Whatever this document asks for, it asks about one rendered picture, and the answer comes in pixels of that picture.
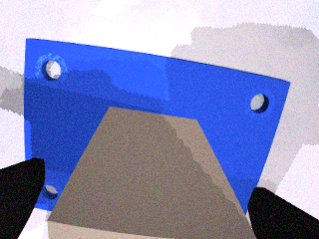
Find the blue board with square handle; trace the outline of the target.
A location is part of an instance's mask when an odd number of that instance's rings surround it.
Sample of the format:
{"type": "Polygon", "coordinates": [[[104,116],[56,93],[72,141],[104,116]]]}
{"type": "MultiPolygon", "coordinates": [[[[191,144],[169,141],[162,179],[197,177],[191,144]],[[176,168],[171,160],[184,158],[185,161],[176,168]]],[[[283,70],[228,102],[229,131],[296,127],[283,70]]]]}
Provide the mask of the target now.
{"type": "Polygon", "coordinates": [[[290,85],[29,37],[25,160],[45,162],[35,207],[52,212],[48,239],[256,239],[247,204],[290,85]],[[49,60],[60,65],[59,79],[48,75],[49,60]],[[263,105],[252,111],[259,93],[263,105]]]}

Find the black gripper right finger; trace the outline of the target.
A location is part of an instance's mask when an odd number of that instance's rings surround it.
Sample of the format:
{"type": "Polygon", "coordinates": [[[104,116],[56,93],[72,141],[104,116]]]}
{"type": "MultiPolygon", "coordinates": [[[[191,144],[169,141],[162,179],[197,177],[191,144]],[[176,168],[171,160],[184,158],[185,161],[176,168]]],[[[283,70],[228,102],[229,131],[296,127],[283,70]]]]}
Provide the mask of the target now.
{"type": "Polygon", "coordinates": [[[267,188],[252,190],[247,211],[256,239],[319,239],[319,219],[267,188]]]}

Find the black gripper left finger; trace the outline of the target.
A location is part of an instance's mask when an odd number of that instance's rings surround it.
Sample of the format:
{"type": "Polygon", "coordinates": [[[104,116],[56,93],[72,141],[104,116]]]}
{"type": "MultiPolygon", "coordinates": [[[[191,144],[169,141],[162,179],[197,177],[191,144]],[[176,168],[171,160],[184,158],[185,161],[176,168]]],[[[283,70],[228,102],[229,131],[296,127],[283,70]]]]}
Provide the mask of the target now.
{"type": "Polygon", "coordinates": [[[44,159],[0,168],[0,239],[19,239],[45,183],[44,159]]]}

